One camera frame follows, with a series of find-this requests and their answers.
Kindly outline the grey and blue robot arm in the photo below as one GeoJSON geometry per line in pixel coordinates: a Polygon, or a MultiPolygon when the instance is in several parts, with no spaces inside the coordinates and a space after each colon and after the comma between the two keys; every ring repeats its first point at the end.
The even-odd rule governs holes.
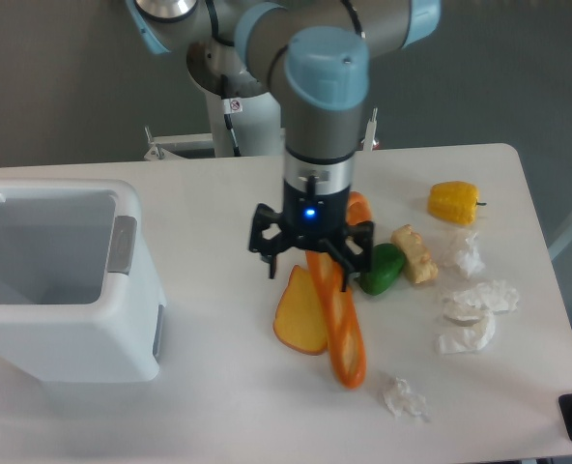
{"type": "Polygon", "coordinates": [[[274,266],[292,247],[328,254],[341,276],[372,262],[371,221],[347,200],[372,58],[431,35],[437,1],[130,1],[155,54],[181,48],[204,93],[219,157],[282,154],[280,211],[259,205],[249,248],[274,266]]]}

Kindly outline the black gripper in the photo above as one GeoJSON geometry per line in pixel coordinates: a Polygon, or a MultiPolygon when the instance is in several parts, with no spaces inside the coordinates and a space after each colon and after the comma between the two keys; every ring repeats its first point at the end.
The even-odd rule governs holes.
{"type": "Polygon", "coordinates": [[[325,239],[326,252],[341,268],[340,291],[351,275],[371,270],[375,224],[346,223],[346,209],[354,174],[354,155],[342,159],[298,159],[286,154],[283,170],[282,213],[259,203],[253,214],[248,250],[259,253],[274,279],[277,256],[291,247],[290,230],[309,242],[325,239]]]}

